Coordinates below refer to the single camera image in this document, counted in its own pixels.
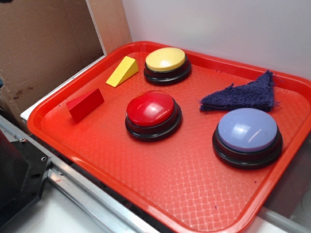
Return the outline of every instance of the tray rim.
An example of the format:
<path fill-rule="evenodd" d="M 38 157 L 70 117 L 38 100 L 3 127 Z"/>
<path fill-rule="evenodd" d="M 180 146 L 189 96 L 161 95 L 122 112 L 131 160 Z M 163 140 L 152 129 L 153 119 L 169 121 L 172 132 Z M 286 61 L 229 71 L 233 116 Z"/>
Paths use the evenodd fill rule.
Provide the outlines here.
<path fill-rule="evenodd" d="M 152 48 L 153 50 L 163 48 L 163 47 L 169 47 L 168 45 L 163 45 L 155 42 L 150 42 L 150 41 L 138 41 L 138 42 L 133 42 L 124 46 L 121 46 L 120 48 L 116 49 L 113 51 L 111 54 L 107 55 L 104 59 L 100 60 L 98 63 L 104 63 L 107 66 L 109 64 L 113 64 L 115 61 L 112 59 L 109 59 L 111 57 L 114 58 L 122 58 L 123 56 L 126 56 L 128 52 L 125 54 L 125 50 L 129 50 L 129 52 L 139 52 L 140 49 L 141 51 L 145 51 L 146 48 Z M 193 52 L 189 50 L 184 50 L 189 59 L 191 59 L 192 63 L 196 63 L 196 59 L 204 59 L 206 64 L 221 64 L 223 66 L 228 66 L 228 70 L 222 71 L 222 72 L 228 72 L 229 74 L 232 75 L 237 75 L 242 78 L 246 79 L 251 79 L 254 80 L 256 77 L 259 76 L 259 74 L 262 74 L 266 69 L 253 66 L 253 65 L 248 65 L 240 62 L 235 62 L 223 58 L 218 58 L 206 54 L 201 54 L 198 52 Z M 43 141 L 52 142 L 52 147 L 58 150 L 60 153 L 63 154 L 75 154 L 74 151 L 71 149 L 68 149 L 67 147 L 59 144 L 55 139 L 52 137 L 46 135 L 41 129 L 40 129 L 40 122 L 44 118 L 45 114 L 47 114 L 51 109 L 53 109 L 58 103 L 64 100 L 62 97 L 63 93 L 66 94 L 73 94 L 76 90 L 79 89 L 82 85 L 81 77 L 83 78 L 83 82 L 85 82 L 86 76 L 92 72 L 94 72 L 94 69 L 96 68 L 96 65 L 90 67 L 88 70 L 85 70 L 82 72 L 77 78 L 75 78 L 72 82 L 70 82 L 68 85 L 62 87 L 58 91 L 56 91 L 53 95 L 49 96 L 47 99 L 45 99 L 43 102 L 41 102 L 35 109 L 31 112 L 29 119 L 27 121 L 27 126 L 30 132 L 32 132 L 34 135 L 39 137 Z M 248 71 L 247 77 L 244 75 L 241 75 L 241 73 L 245 73 L 245 71 Z M 283 85 L 286 87 L 286 89 L 290 89 L 291 91 L 297 92 L 301 94 L 303 97 L 306 98 L 305 95 L 309 95 L 311 93 L 311 81 L 290 75 L 290 74 L 285 74 L 281 72 L 275 72 L 271 70 L 272 72 L 276 73 L 276 86 L 277 85 Z M 264 204 L 265 200 L 273 190 L 274 186 L 277 184 L 277 181 L 280 179 L 281 175 L 284 173 L 285 169 L 287 168 L 288 164 L 291 162 L 292 158 L 300 148 L 301 144 L 303 143 L 304 139 L 307 137 L 307 135 L 310 132 L 311 129 L 311 111 L 309 111 L 309 114 L 305 121 L 302 123 L 300 129 L 298 129 L 296 135 L 293 137 L 291 143 L 288 145 L 287 149 L 285 152 L 283 152 L 282 157 L 291 157 L 289 160 L 278 160 L 275 163 L 275 166 L 269 173 L 267 173 L 266 177 L 258 187 L 257 191 L 253 194 L 252 198 L 250 201 L 247 203 L 245 208 L 241 211 L 240 215 L 236 218 L 236 220 L 227 228 L 221 229 L 216 232 L 238 232 L 242 231 L 247 227 L 247 225 L 253 220 L 253 218 L 256 216 L 257 212 L 260 210 L 261 206 Z M 91 169 L 93 171 L 93 175 L 96 176 L 97 174 L 103 175 L 103 173 L 97 169 L 94 169 L 94 167 L 90 167 L 88 164 L 83 163 L 83 167 L 86 170 Z M 165 210 L 162 210 L 158 208 L 155 205 L 152 205 L 146 198 L 140 196 L 138 193 L 136 193 L 134 190 L 131 188 L 121 185 L 120 182 L 115 179 L 114 177 L 105 176 L 108 178 L 105 183 L 109 185 L 113 189 L 117 189 L 118 192 L 120 193 L 126 193 L 126 198 L 133 201 L 134 204 L 138 205 L 139 207 L 143 207 L 144 209 L 150 210 L 152 212 L 151 214 L 158 219 L 160 222 L 163 224 L 167 225 L 174 231 L 178 232 L 184 232 L 184 233 L 197 233 L 200 231 L 196 231 L 191 229 L 189 226 L 181 222 L 179 219 L 175 219 L 175 222 L 172 221 L 172 218 L 174 216 L 170 215 L 167 213 L 167 215 L 163 214 Z"/>

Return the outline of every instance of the blue cloth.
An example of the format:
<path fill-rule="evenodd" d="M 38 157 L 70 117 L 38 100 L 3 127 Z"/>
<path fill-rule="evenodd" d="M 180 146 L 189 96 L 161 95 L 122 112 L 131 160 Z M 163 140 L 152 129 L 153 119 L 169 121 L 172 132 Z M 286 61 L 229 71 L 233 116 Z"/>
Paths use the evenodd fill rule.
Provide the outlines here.
<path fill-rule="evenodd" d="M 266 112 L 274 106 L 272 80 L 273 73 L 267 70 L 255 81 L 245 85 L 229 87 L 216 91 L 200 100 L 200 110 L 234 110 L 238 108 L 256 108 Z"/>

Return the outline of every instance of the red tray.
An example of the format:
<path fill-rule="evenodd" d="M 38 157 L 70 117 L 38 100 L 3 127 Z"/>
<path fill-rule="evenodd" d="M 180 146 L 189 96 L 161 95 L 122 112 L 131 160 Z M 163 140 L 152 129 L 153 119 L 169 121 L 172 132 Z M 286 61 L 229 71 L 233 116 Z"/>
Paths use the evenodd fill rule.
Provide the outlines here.
<path fill-rule="evenodd" d="M 284 138 L 281 157 L 258 170 L 222 163 L 212 134 L 225 111 L 200 112 L 207 94 L 255 80 L 266 69 L 186 51 L 192 73 L 170 86 L 155 86 L 143 75 L 146 56 L 165 45 L 136 42 L 123 46 L 41 103 L 30 115 L 31 132 L 176 232 L 244 229 L 295 156 L 311 128 L 311 82 L 276 73 L 275 101 L 269 113 Z M 124 56 L 139 72 L 114 88 L 105 82 Z M 75 124 L 66 102 L 99 88 L 105 102 Z M 180 105 L 178 131 L 158 142 L 139 142 L 125 128 L 130 100 L 149 90 L 169 93 Z"/>

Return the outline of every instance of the yellow triangular block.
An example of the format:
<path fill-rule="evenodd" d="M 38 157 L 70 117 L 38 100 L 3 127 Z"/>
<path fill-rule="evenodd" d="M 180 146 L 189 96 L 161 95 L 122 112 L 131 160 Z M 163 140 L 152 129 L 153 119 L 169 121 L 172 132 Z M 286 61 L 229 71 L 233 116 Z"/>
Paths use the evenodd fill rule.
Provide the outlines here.
<path fill-rule="evenodd" d="M 137 61 L 131 57 L 124 57 L 109 79 L 106 81 L 107 84 L 116 87 L 122 82 L 133 76 L 138 72 Z"/>

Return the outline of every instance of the triangular prism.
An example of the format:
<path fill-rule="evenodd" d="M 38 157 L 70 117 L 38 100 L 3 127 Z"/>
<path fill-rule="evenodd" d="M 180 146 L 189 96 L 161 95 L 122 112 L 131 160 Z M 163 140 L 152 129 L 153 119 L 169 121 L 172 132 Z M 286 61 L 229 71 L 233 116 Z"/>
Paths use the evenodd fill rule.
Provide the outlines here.
<path fill-rule="evenodd" d="M 74 100 L 68 101 L 66 105 L 73 120 L 78 123 L 103 102 L 103 96 L 97 88 L 96 90 L 79 96 Z"/>
<path fill-rule="evenodd" d="M 234 110 L 238 108 L 256 108 L 266 112 L 274 107 L 273 73 L 267 70 L 255 81 L 248 84 L 229 87 L 214 92 L 201 99 L 200 110 Z"/>
<path fill-rule="evenodd" d="M 138 72 L 137 61 L 125 56 L 115 71 L 106 81 L 107 84 L 116 87 Z"/>

